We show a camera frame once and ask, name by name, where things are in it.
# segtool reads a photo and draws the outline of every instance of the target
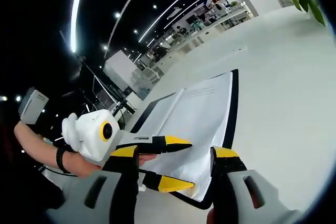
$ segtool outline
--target yellow fingertip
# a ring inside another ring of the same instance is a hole
[[[177,136],[165,136],[166,144],[192,144],[189,141],[181,139]]]
[[[214,146],[216,157],[239,157],[239,155],[231,149]]]
[[[170,193],[172,191],[180,191],[193,187],[194,183],[180,180],[177,178],[162,176],[160,184],[158,186],[158,190],[162,193]]]
[[[111,156],[115,157],[133,157],[135,148],[137,145],[132,145],[124,148],[120,148],[111,153]]]

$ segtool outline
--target black ceiling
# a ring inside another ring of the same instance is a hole
[[[85,55],[89,64],[103,64],[106,44],[116,19],[127,0],[81,0],[78,10],[78,54]],[[144,52],[149,41],[164,33],[167,16],[155,25],[142,43],[140,36],[175,0],[132,0],[122,16],[110,45],[108,56],[126,47]],[[188,7],[196,0],[180,0],[176,6]],[[23,92],[36,86],[46,93],[64,93],[71,89],[71,80],[79,73],[80,64],[69,50],[70,19],[73,0],[7,0],[6,53],[2,56],[2,90]]]

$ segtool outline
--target human arm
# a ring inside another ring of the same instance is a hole
[[[57,148],[44,142],[26,124],[19,121],[14,127],[14,134],[30,157],[42,164],[59,168],[56,163]],[[79,153],[65,151],[62,160],[64,168],[79,177],[89,176],[95,170],[100,169],[99,166],[86,161]]]

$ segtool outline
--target black watch strap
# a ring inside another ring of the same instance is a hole
[[[57,163],[58,168],[62,172],[64,172],[64,173],[70,173],[63,166],[63,154],[64,154],[64,152],[65,152],[64,148],[58,148],[57,149],[57,151],[56,151],[56,163]]]

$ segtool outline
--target white table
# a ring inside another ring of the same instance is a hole
[[[305,211],[336,157],[336,50],[328,30],[295,7],[253,18],[191,51],[157,83],[126,129],[151,101],[235,68],[233,149],[279,189],[287,207]],[[206,214],[149,190],[138,196],[135,223],[204,224]]]

